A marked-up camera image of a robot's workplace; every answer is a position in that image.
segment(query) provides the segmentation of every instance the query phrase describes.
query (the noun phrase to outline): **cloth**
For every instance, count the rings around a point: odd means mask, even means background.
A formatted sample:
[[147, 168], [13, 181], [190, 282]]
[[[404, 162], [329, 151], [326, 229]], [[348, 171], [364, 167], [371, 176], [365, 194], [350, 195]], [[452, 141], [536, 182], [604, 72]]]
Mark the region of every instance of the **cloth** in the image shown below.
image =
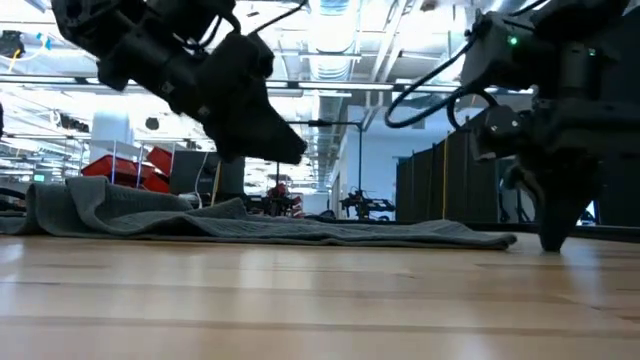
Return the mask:
[[0, 218], [0, 233], [221, 243], [506, 249], [511, 234], [475, 232], [452, 221], [415, 225], [327, 224], [249, 215], [235, 199], [193, 209], [177, 196], [112, 185], [104, 177], [35, 183], [23, 218]]

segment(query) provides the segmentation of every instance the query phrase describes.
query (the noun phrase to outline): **exposed ceiling pipe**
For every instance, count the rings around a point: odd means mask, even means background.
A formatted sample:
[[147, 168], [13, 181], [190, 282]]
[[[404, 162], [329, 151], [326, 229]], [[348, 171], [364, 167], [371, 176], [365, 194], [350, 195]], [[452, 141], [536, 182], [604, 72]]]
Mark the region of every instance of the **exposed ceiling pipe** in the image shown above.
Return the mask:
[[[360, 4], [363, 0], [311, 0], [311, 39], [310, 52], [348, 54], [357, 51], [357, 24]], [[311, 80], [348, 81], [351, 78], [354, 58], [350, 57], [311, 57], [309, 66]], [[339, 120], [343, 99], [321, 97], [318, 99], [318, 118]], [[319, 128], [318, 135], [332, 134], [335, 129]], [[318, 182], [320, 187], [327, 181], [327, 169], [331, 153], [331, 141], [322, 141], [317, 146]]]
[[45, 13], [49, 9], [49, 5], [44, 0], [24, 0], [27, 4], [33, 6], [41, 13]]
[[[411, 6], [411, 11], [408, 14], [409, 16], [412, 15], [416, 15], [417, 13], [419, 13], [420, 11], [422, 11], [420, 3], [422, 2], [422, 0], [414, 0], [413, 5]], [[398, 60], [398, 57], [400, 57], [400, 53], [402, 52], [402, 47], [403, 47], [403, 41], [398, 41], [401, 39], [398, 39], [399, 37], [401, 37], [402, 34], [399, 35], [395, 35], [394, 32], [394, 36], [392, 37], [396, 39], [396, 41], [393, 41], [393, 47], [391, 48], [391, 52], [389, 53], [389, 57], [387, 58], [387, 62], [384, 66], [384, 69], [382, 70], [382, 73], [380, 74], [379, 77], [379, 81], [380, 82], [386, 82], [387, 79], [389, 78], [389, 74], [391, 74], [391, 70], [393, 69], [393, 65], [395, 65], [396, 60]]]
[[398, 27], [400, 26], [400, 20], [402, 19], [402, 14], [404, 12], [404, 8], [407, 6], [408, 1], [409, 0], [398, 0], [398, 2], [395, 3], [397, 10], [393, 14], [393, 17], [391, 18], [391, 21], [387, 26], [386, 34], [384, 38], [382, 38], [382, 41], [380, 43], [378, 56], [376, 57], [376, 61], [373, 64], [373, 69], [371, 70], [371, 74], [369, 74], [369, 81], [371, 82], [375, 81], [376, 78], [378, 77], [378, 72], [380, 72], [382, 63], [384, 62], [384, 59], [386, 58], [387, 53], [391, 48], [391, 44], [393, 43], [393, 39], [395, 38], [396, 33], [398, 32]]

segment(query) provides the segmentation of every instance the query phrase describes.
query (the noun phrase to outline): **wooden surface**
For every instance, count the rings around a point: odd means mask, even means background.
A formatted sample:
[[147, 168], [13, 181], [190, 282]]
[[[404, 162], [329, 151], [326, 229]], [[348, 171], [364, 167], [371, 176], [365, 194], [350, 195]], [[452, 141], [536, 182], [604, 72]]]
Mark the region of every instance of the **wooden surface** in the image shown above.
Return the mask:
[[638, 359], [640, 246], [0, 238], [0, 359]]

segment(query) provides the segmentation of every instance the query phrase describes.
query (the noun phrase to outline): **ceiling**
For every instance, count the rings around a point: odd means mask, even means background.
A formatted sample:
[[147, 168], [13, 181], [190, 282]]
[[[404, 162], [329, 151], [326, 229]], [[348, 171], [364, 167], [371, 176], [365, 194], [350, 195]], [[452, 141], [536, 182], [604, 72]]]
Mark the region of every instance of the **ceiling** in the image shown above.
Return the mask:
[[[308, 8], [297, 12], [261, 32], [261, 37], [276, 54], [270, 80], [333, 81], [345, 83], [406, 83], [422, 76], [463, 44], [463, 31], [469, 26], [475, 9], [513, 11], [532, 0], [311, 0]], [[0, 30], [22, 32], [26, 54], [13, 62], [0, 57], [0, 100], [5, 108], [5, 133], [73, 135], [52, 121], [52, 112], [68, 114], [89, 126], [97, 110], [117, 108], [129, 113], [136, 139], [145, 144], [169, 139], [194, 139], [205, 149], [213, 148], [197, 122], [173, 114], [160, 99], [144, 89], [130, 88], [116, 93], [97, 84], [6, 83], [9, 76], [96, 77], [95, 58], [62, 38], [50, 10], [50, 0], [2, 0]], [[234, 14], [243, 33], [296, 6], [291, 1], [238, 1]], [[223, 24], [219, 33], [230, 27]], [[212, 44], [216, 46], [222, 36]], [[436, 83], [455, 85], [462, 62], [443, 73]], [[353, 121], [348, 106], [368, 110], [390, 101], [384, 94], [362, 90], [271, 90], [274, 108], [287, 121], [330, 119]], [[145, 120], [157, 117], [160, 127], [151, 131]], [[294, 130], [311, 146], [300, 166], [283, 166], [294, 188], [325, 190], [329, 172], [338, 157], [344, 128], [311, 128], [294, 125]], [[0, 148], [4, 170], [38, 166], [30, 158], [47, 154], [59, 156], [75, 171], [82, 152], [79, 141], [32, 139], [4, 141]], [[260, 191], [267, 186], [276, 164], [248, 161], [247, 182]]]

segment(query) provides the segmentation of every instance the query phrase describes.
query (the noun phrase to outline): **wire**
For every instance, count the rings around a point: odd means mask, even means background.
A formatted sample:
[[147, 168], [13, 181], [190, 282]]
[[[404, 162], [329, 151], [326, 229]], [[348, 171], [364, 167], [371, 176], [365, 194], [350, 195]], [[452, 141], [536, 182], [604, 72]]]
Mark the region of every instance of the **wire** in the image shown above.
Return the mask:
[[451, 97], [449, 100], [449, 103], [447, 104], [447, 119], [449, 120], [449, 124], [451, 124], [451, 126], [457, 131], [462, 130], [462, 126], [460, 126], [460, 123], [456, 119], [456, 113], [455, 113], [456, 101], [458, 99], [467, 95], [476, 95], [476, 96], [480, 96], [486, 102], [488, 102], [489, 107], [498, 106], [498, 101], [485, 90], [468, 90], [466, 88], [461, 88], [460, 90], [461, 92], [459, 92], [455, 97]]
[[19, 58], [18, 57], [18, 56], [20, 56], [20, 54], [22, 52], [20, 49], [16, 50], [16, 52], [13, 53], [12, 57], [0, 55], [0, 58], [7, 59], [7, 60], [11, 61], [10, 65], [9, 65], [9, 69], [7, 70], [7, 72], [10, 73], [11, 70], [13, 70], [13, 67], [15, 66], [15, 64], [18, 63], [18, 62], [33, 60], [33, 59], [37, 58], [38, 56], [42, 55], [44, 50], [46, 50], [46, 48], [47, 48], [47, 40], [48, 39], [49, 39], [49, 35], [45, 34], [44, 36], [42, 36], [41, 39], [40, 39], [40, 41], [42, 41], [42, 45], [40, 46], [40, 48], [35, 53], [33, 53], [33, 55], [27, 56], [25, 58]]
[[307, 3], [308, 3], [308, 2], [309, 2], [309, 0], [302, 0], [302, 1], [300, 2], [300, 4], [299, 4], [298, 6], [296, 6], [295, 8], [293, 8], [293, 9], [291, 9], [291, 10], [287, 11], [286, 13], [284, 13], [284, 14], [282, 14], [282, 15], [280, 15], [280, 16], [277, 16], [277, 17], [275, 17], [275, 18], [273, 18], [273, 19], [271, 19], [271, 20], [267, 21], [266, 23], [264, 23], [264, 24], [262, 24], [262, 25], [258, 26], [258, 27], [257, 27], [255, 30], [253, 30], [250, 34], [256, 34], [256, 33], [259, 33], [260, 31], [262, 31], [262, 30], [266, 29], [267, 27], [269, 27], [269, 26], [271, 26], [271, 25], [273, 25], [273, 24], [277, 23], [278, 21], [280, 21], [280, 20], [282, 20], [282, 19], [284, 19], [284, 18], [288, 18], [289, 16], [291, 16], [291, 15], [293, 15], [293, 14], [297, 13], [298, 11], [302, 10], [302, 8], [303, 8], [303, 7], [305, 7], [305, 6], [307, 5]]
[[198, 209], [202, 209], [202, 198], [200, 197], [200, 193], [198, 192], [198, 183], [200, 183], [200, 175], [202, 171], [204, 171], [204, 166], [207, 163], [207, 159], [209, 158], [209, 152], [204, 153], [204, 159], [202, 159], [202, 165], [200, 165], [200, 170], [198, 171], [198, 176], [196, 176], [196, 183], [194, 185], [194, 191], [196, 193], [196, 197], [198, 197]]
[[523, 7], [522, 9], [510, 13], [509, 16], [520, 16], [520, 15], [522, 15], [524, 13], [528, 13], [529, 11], [537, 8], [538, 6], [540, 6], [540, 5], [544, 4], [544, 3], [546, 3], [547, 1], [549, 1], [549, 0], [534, 1], [531, 4]]
[[449, 102], [452, 99], [453, 99], [453, 101], [455, 101], [455, 100], [459, 99], [460, 97], [462, 97], [463, 95], [460, 95], [460, 94], [464, 93], [466, 90], [464, 88], [458, 88], [450, 96], [448, 96], [446, 99], [440, 101], [438, 104], [428, 108], [427, 110], [419, 113], [418, 115], [412, 116], [412, 117], [410, 117], [410, 118], [408, 118], [406, 120], [399, 121], [399, 122], [394, 122], [394, 121], [391, 120], [391, 114], [393, 113], [393, 110], [395, 110], [395, 108], [398, 107], [398, 105], [400, 105], [400, 103], [402, 103], [402, 101], [404, 101], [404, 99], [406, 99], [406, 97], [409, 96], [409, 94], [414, 92], [417, 88], [422, 86], [424, 83], [426, 83], [427, 81], [433, 79], [438, 74], [440, 74], [442, 71], [444, 71], [446, 68], [448, 68], [453, 63], [455, 63], [460, 58], [460, 56], [464, 55], [467, 51], [469, 51], [471, 46], [473, 46], [475, 40], [476, 40], [476, 37], [471, 35], [470, 38], [469, 38], [469, 41], [467, 42], [467, 44], [456, 55], [454, 55], [452, 58], [450, 58], [449, 60], [447, 60], [444, 63], [442, 63], [440, 66], [435, 68], [432, 72], [428, 73], [427, 75], [422, 77], [420, 80], [416, 81], [411, 86], [409, 86], [405, 91], [403, 91], [400, 94], [400, 96], [398, 96], [391, 103], [391, 106], [389, 106], [389, 109], [387, 109], [387, 112], [384, 115], [384, 123], [388, 127], [392, 128], [392, 129], [399, 129], [399, 128], [404, 128], [404, 127], [407, 127], [407, 126], [411, 126], [411, 125], [417, 123], [418, 121], [426, 118], [427, 116], [434, 114], [436, 111], [444, 108], [445, 106], [447, 106], [449, 104]]
[[[522, 15], [528, 11], [531, 11], [532, 9], [544, 4], [545, 2], [547, 2], [548, 0], [538, 0], [535, 1], [533, 3], [531, 3], [528, 6], [525, 6], [524, 8], [512, 12], [509, 14], [509, 16], [519, 16]], [[433, 78], [435, 78], [438, 74], [440, 74], [442, 71], [444, 71], [446, 68], [448, 68], [449, 66], [453, 65], [456, 61], [458, 61], [458, 59], [464, 55], [465, 53], [467, 53], [469, 51], [469, 49], [471, 49], [471, 47], [473, 46], [473, 44], [475, 43], [475, 41], [477, 40], [477, 37], [475, 36], [475, 34], [473, 32], [468, 32], [467, 37], [469, 38], [469, 41], [467, 42], [467, 44], [456, 54], [454, 55], [452, 58], [450, 58], [449, 60], [445, 61], [444, 63], [442, 63], [440, 66], [438, 66], [437, 68], [435, 68], [433, 71], [431, 71], [430, 73], [428, 73], [427, 75], [425, 75], [424, 77], [422, 77], [420, 80], [416, 81], [414, 84], [412, 84], [410, 87], [408, 87], [407, 89], [405, 89], [405, 91], [403, 91], [400, 96], [398, 96], [392, 103], [391, 106], [389, 106], [389, 108], [387, 109], [387, 112], [385, 113], [384, 116], [384, 123], [392, 128], [392, 129], [399, 129], [399, 128], [404, 128], [407, 126], [411, 126], [419, 121], [421, 121], [422, 119], [433, 115], [434, 113], [436, 113], [437, 111], [439, 111], [440, 109], [444, 108], [445, 106], [447, 107], [447, 118], [449, 120], [449, 123], [451, 124], [451, 126], [456, 129], [456, 130], [460, 130], [461, 126], [458, 123], [458, 121], [455, 118], [455, 103], [456, 100], [466, 96], [466, 95], [479, 95], [482, 98], [484, 98], [488, 103], [489, 103], [489, 107], [491, 106], [496, 106], [498, 105], [498, 102], [493, 98], [493, 96], [489, 95], [489, 93], [487, 93], [486, 91], [482, 90], [482, 89], [469, 89], [466, 88], [464, 86], [459, 87], [458, 89], [456, 89], [453, 93], [451, 93], [451, 95], [449, 95], [447, 98], [445, 98], [444, 100], [440, 101], [439, 103], [433, 105], [432, 107], [422, 111], [421, 113], [414, 115], [408, 119], [405, 119], [403, 121], [399, 121], [399, 122], [394, 122], [391, 120], [391, 114], [393, 113], [393, 110], [395, 110], [396, 107], [398, 107], [398, 105], [400, 105], [402, 103], [402, 101], [404, 101], [404, 99], [407, 98], [407, 96], [409, 96], [409, 94], [413, 93], [417, 88], [419, 88], [420, 86], [422, 86], [423, 84], [425, 84], [427, 81], [432, 80]]]
[[218, 16], [216, 20], [216, 24], [213, 26], [213, 30], [203, 42], [196, 43], [196, 44], [189, 44], [187, 42], [184, 42], [183, 43], [184, 47], [186, 47], [189, 50], [196, 50], [196, 51], [204, 50], [204, 48], [211, 45], [211, 43], [213, 42], [213, 39], [216, 37], [216, 34], [218, 33], [218, 29], [220, 28], [221, 23], [222, 23], [222, 16]]

